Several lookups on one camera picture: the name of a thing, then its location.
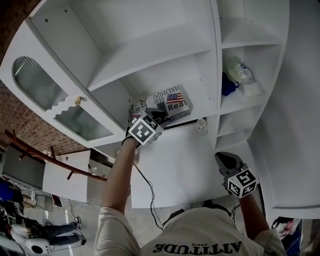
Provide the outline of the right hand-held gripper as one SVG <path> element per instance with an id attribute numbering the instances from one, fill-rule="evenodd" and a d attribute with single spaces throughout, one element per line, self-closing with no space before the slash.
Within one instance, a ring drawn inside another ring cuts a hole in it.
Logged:
<path id="1" fill-rule="evenodd" d="M 242 159 L 233 153 L 219 151 L 215 154 L 219 172 L 223 176 L 223 187 L 236 197 L 243 198 L 257 187 L 257 179 Z"/>

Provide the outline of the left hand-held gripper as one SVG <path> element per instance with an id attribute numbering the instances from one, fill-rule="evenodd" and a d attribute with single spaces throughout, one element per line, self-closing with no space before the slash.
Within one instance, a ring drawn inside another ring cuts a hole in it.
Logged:
<path id="1" fill-rule="evenodd" d="M 170 118 L 165 111 L 158 108 L 147 108 L 135 117 L 125 132 L 125 139 L 133 138 L 138 146 L 156 141 L 170 124 Z"/>

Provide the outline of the newspaper print storage box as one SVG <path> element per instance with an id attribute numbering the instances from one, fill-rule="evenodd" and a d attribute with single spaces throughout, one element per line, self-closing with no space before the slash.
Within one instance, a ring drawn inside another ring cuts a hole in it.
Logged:
<path id="1" fill-rule="evenodd" d="M 178 86 L 153 93 L 133 103 L 131 105 L 132 117 L 137 118 L 143 111 L 150 108 L 164 111 L 171 123 L 191 114 L 187 102 Z"/>

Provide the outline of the person's right forearm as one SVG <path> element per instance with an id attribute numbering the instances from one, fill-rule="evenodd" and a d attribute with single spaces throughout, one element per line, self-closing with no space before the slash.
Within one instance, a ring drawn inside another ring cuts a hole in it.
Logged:
<path id="1" fill-rule="evenodd" d="M 249 194 L 239 199 L 247 236 L 254 240 L 261 232 L 270 229 L 254 197 Z"/>

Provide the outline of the person's left forearm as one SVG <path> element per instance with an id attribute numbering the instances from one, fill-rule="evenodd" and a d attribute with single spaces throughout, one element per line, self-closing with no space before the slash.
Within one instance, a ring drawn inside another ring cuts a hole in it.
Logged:
<path id="1" fill-rule="evenodd" d="M 137 145 L 138 141 L 133 137 L 124 140 L 104 185 L 103 207 L 125 213 Z"/>

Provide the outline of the small white figurine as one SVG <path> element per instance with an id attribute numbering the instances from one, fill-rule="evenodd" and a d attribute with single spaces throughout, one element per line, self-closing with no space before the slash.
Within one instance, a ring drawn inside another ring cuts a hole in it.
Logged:
<path id="1" fill-rule="evenodd" d="M 205 117 L 198 119 L 196 121 L 196 124 L 197 124 L 197 131 L 200 135 L 204 136 L 208 133 L 208 126 L 207 126 L 207 121 Z"/>

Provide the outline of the white shelf cabinet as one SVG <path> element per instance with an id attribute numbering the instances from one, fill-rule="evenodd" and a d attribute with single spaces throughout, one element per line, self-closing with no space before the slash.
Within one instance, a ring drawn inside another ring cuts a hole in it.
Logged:
<path id="1" fill-rule="evenodd" d="M 190 115 L 139 148 L 134 208 L 225 196 L 215 160 L 239 154 L 255 168 L 248 139 L 275 86 L 289 31 L 289 0 L 0 0 L 0 67 L 31 19 L 78 81 L 123 127 L 132 104 L 178 86 Z M 237 56 L 262 88 L 222 95 L 225 58 Z M 197 131 L 205 118 L 207 134 Z"/>

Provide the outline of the person's white t-shirt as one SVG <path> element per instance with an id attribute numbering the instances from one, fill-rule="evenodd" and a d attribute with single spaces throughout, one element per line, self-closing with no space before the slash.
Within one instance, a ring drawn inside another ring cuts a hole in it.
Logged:
<path id="1" fill-rule="evenodd" d="M 94 256 L 287 256 L 276 230 L 250 239 L 221 209 L 199 207 L 175 216 L 164 231 L 140 247 L 125 215 L 101 208 Z"/>

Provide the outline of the person's black trousers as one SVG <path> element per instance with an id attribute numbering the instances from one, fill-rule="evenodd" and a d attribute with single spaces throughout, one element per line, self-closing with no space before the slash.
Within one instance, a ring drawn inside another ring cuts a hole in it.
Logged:
<path id="1" fill-rule="evenodd" d="M 225 208 L 224 206 L 222 206 L 220 204 L 213 203 L 212 200 L 206 200 L 202 204 L 202 207 L 209 208 L 209 209 L 220 209 L 220 210 L 226 212 L 229 217 L 232 216 L 232 213 L 227 208 Z M 171 219 L 173 219 L 174 217 L 176 217 L 184 212 L 185 212 L 185 210 L 181 208 L 181 209 L 171 213 L 170 216 L 168 217 L 168 219 L 163 223 L 163 225 L 165 226 Z"/>

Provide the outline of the blue cloth item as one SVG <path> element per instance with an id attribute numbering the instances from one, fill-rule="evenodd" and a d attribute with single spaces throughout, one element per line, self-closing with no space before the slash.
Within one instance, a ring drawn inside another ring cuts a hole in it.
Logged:
<path id="1" fill-rule="evenodd" d="M 223 96 L 230 95 L 231 93 L 235 92 L 238 87 L 239 85 L 236 85 L 228 79 L 228 76 L 225 72 L 222 73 L 221 94 Z"/>

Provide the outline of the black bag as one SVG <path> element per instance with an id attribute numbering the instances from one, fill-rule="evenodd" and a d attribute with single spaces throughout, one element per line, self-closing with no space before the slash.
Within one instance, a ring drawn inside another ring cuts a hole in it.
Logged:
<path id="1" fill-rule="evenodd" d="M 277 219 L 275 219 L 273 221 L 271 228 L 276 229 L 280 224 L 286 225 L 286 224 L 292 222 L 293 220 L 294 220 L 293 218 L 279 216 Z"/>

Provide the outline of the blue garment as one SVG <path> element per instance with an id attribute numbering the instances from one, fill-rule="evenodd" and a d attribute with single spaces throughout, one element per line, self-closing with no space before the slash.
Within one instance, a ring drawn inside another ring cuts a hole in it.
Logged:
<path id="1" fill-rule="evenodd" d="M 301 231 L 297 228 L 290 236 L 286 248 L 287 256 L 299 256 L 301 251 Z"/>

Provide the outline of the white side table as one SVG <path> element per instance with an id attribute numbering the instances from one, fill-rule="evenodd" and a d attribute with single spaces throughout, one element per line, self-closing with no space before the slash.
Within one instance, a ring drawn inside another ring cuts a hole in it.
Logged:
<path id="1" fill-rule="evenodd" d="M 81 151 L 57 157 L 59 161 L 79 170 L 88 171 L 91 152 Z M 70 170 L 47 162 L 44 167 L 42 190 L 65 199 L 85 203 L 87 201 L 88 177 L 74 173 L 67 179 Z"/>

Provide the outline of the wooden coat rack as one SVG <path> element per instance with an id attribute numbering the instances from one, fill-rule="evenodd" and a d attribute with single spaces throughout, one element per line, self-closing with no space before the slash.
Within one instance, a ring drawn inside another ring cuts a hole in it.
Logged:
<path id="1" fill-rule="evenodd" d="M 70 178 L 72 177 L 73 174 L 79 174 L 79 175 L 83 175 L 83 176 L 86 176 L 86 177 L 89 177 L 89 178 L 92 178 L 92 179 L 95 179 L 98 181 L 103 181 L 103 182 L 107 181 L 107 179 L 105 178 L 104 175 L 103 176 L 95 175 L 90 172 L 80 170 L 76 167 L 73 167 L 71 165 L 68 165 L 66 163 L 63 163 L 63 162 L 57 160 L 56 156 L 55 156 L 54 149 L 52 146 L 50 147 L 52 156 L 48 156 L 48 155 L 40 152 L 39 150 L 31 147 L 27 143 L 23 142 L 21 139 L 19 139 L 16 136 L 16 133 L 14 130 L 12 132 L 5 130 L 4 135 L 8 140 L 10 140 L 11 143 L 15 144 L 16 146 L 20 147 L 23 150 L 22 155 L 19 157 L 20 160 L 22 160 L 24 157 L 30 155 L 30 156 L 42 159 L 44 161 L 48 161 L 49 163 L 52 163 L 52 164 L 59 166 L 61 168 L 67 169 L 70 171 L 69 175 L 67 176 L 67 180 L 70 180 Z"/>

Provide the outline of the ribbed glass cabinet door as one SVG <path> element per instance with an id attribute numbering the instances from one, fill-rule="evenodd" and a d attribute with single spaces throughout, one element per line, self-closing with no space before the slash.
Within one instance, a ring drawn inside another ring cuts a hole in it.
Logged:
<path id="1" fill-rule="evenodd" d="M 37 115 L 88 148 L 125 137 L 124 127 L 79 82 L 30 18 L 9 44 L 0 79 Z M 78 96 L 79 106 L 75 105 Z"/>

